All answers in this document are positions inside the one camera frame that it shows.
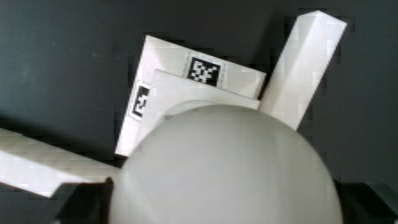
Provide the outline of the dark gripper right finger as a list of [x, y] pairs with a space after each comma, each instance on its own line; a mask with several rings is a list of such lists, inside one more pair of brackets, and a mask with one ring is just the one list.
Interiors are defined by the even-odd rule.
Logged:
[[342, 224], [398, 224], [398, 193], [383, 183], [335, 182]]

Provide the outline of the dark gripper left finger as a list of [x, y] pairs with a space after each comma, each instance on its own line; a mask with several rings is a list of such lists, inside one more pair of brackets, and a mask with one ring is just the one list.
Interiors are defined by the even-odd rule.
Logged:
[[108, 224], [113, 180], [63, 183], [38, 210], [36, 224]]

